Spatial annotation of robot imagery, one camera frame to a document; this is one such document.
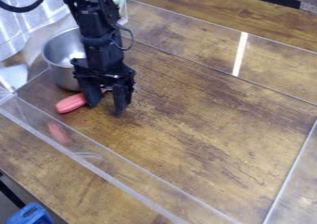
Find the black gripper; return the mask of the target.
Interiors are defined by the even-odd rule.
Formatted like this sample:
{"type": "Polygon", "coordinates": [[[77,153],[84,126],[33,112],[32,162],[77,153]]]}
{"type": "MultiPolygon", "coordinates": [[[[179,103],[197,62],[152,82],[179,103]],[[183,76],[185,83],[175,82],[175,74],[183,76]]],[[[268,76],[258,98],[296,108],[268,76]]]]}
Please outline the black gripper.
{"type": "Polygon", "coordinates": [[[101,100],[101,87],[112,87],[113,113],[120,116],[131,103],[136,71],[124,63],[120,36],[100,38],[80,37],[82,57],[73,57],[74,79],[88,106],[101,100]]]}

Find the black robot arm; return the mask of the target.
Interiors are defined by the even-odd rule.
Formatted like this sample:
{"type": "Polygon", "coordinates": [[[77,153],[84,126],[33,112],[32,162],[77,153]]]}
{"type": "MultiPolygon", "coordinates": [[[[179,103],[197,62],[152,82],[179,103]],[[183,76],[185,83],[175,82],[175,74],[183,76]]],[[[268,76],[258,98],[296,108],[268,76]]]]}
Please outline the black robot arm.
{"type": "Polygon", "coordinates": [[[62,0],[78,28],[84,58],[72,58],[74,79],[89,106],[103,98],[101,88],[109,88],[113,114],[120,116],[131,103],[136,71],[124,63],[123,38],[125,28],[117,23],[119,6],[113,0],[62,0]]]}

